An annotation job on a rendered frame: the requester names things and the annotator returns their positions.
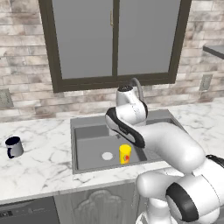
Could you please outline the grey double-basin sink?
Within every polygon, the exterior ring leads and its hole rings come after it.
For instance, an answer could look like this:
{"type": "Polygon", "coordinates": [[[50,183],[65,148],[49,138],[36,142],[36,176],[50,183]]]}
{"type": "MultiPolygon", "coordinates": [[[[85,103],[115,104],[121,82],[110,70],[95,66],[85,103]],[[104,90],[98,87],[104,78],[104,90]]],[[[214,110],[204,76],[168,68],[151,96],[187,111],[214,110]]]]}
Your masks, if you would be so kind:
{"type": "MultiPolygon", "coordinates": [[[[124,167],[119,161],[119,146],[129,142],[113,133],[105,116],[73,118],[70,120],[73,174],[124,167]]],[[[131,146],[128,165],[161,161],[155,152],[131,146]]]]}

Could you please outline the grey curved tap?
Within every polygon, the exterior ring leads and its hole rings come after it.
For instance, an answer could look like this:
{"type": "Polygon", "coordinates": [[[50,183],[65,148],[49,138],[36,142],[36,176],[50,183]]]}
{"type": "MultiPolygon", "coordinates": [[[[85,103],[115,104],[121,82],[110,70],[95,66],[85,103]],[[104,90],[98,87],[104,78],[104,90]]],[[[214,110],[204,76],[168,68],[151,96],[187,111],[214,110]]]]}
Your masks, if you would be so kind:
{"type": "Polygon", "coordinates": [[[143,101],[144,100],[144,94],[143,94],[143,90],[142,90],[142,86],[139,82],[139,80],[137,78],[132,78],[129,82],[129,84],[132,87],[136,87],[137,88],[137,92],[138,92],[138,96],[139,96],[139,100],[143,101]]]}

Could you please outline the yellow cup with red print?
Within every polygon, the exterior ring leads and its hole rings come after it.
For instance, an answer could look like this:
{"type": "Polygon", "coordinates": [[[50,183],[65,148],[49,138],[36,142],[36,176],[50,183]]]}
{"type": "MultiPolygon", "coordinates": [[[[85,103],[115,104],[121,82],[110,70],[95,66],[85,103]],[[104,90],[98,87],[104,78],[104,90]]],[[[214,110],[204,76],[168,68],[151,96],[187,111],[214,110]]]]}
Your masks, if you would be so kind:
{"type": "Polygon", "coordinates": [[[119,160],[122,165],[130,162],[131,146],[129,144],[122,144],[119,146],[119,160]]]}

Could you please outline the dark-framed window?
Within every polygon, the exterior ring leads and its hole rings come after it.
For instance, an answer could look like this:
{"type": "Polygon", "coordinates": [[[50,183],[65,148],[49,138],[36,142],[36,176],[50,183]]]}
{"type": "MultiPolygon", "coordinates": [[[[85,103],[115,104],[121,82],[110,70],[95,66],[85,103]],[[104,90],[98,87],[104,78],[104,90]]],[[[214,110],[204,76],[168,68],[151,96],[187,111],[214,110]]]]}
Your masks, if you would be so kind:
{"type": "Polygon", "coordinates": [[[175,82],[192,0],[38,0],[56,93],[175,82]]]}

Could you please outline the grey carved cupboard door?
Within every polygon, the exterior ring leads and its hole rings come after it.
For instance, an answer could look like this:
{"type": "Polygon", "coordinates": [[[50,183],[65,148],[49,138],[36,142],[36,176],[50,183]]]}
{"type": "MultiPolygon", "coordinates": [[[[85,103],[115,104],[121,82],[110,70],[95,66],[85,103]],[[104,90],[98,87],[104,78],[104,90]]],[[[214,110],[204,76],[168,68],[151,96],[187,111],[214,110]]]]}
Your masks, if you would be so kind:
{"type": "Polygon", "coordinates": [[[135,224],[136,199],[134,183],[54,197],[60,224],[135,224]]]}

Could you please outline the dark grey dishwasher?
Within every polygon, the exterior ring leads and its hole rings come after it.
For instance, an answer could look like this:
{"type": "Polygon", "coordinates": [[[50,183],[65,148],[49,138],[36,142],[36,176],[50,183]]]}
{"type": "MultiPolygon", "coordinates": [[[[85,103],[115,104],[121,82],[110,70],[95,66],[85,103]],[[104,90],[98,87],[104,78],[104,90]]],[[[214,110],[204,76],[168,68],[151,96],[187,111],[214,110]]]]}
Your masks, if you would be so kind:
{"type": "Polygon", "coordinates": [[[0,205],[0,224],[60,224],[53,196],[0,205]]]}

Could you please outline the grey wall socket plate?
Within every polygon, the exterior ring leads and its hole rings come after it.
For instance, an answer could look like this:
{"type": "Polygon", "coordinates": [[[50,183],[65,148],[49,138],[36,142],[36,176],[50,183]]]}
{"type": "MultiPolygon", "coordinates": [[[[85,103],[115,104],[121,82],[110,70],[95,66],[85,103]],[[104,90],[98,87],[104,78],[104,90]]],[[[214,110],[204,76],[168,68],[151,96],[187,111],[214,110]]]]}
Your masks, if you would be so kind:
{"type": "Polygon", "coordinates": [[[201,79],[199,90],[207,91],[210,87],[212,78],[213,76],[211,74],[204,74],[201,79]]]}
{"type": "Polygon", "coordinates": [[[0,108],[13,107],[11,93],[8,89],[0,89],[0,108]]]}

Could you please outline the dark grey wall shelf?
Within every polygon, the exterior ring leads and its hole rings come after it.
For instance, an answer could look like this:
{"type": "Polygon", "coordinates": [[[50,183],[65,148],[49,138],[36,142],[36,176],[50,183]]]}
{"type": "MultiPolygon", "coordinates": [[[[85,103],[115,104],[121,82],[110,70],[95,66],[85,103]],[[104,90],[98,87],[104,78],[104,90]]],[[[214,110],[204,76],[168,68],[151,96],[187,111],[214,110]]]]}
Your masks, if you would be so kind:
{"type": "Polygon", "coordinates": [[[224,60],[224,45],[204,45],[203,50],[224,60]]]}

